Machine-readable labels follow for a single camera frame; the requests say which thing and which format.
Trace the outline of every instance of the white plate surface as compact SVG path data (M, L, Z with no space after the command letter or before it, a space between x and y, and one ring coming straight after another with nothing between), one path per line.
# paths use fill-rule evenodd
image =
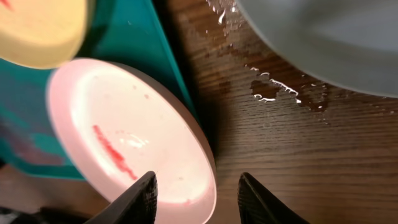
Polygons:
M213 213L213 156L189 111L161 84L125 65L77 59L49 81L59 140L110 202L147 171L158 183L156 223L205 223Z

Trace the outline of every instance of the red sauce residue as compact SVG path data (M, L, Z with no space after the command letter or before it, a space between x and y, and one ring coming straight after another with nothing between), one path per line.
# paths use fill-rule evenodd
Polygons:
M0 0L0 3L3 3L8 9L12 9L10 3L8 0Z
M104 134L102 133L100 127L98 125L93 126L94 132L97 136L98 141L102 144L106 152L111 156L113 162L115 163L116 167L121 172L127 172L132 180L137 180L137 176L134 175L133 171L127 166L124 161L124 157L120 155L111 145L111 143L106 139Z

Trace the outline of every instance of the textured grip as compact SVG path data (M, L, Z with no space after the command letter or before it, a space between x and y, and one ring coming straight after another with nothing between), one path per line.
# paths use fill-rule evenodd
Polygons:
M308 224L248 173L239 180L238 205L242 224Z
M156 176L150 171L85 224L153 224L156 205Z

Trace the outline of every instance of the wet table surface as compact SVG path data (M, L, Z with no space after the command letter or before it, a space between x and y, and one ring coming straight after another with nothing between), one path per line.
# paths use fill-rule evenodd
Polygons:
M156 2L215 153L211 223L240 223L242 172L310 223L398 223L397 99L297 70L230 0Z

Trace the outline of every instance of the green tray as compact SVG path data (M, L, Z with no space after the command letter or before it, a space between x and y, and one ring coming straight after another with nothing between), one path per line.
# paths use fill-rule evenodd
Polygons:
M93 23L77 57L119 62L143 71L165 85L196 117L151 0L97 0ZM30 175L84 179L47 116L45 88L51 72L0 59L0 157Z

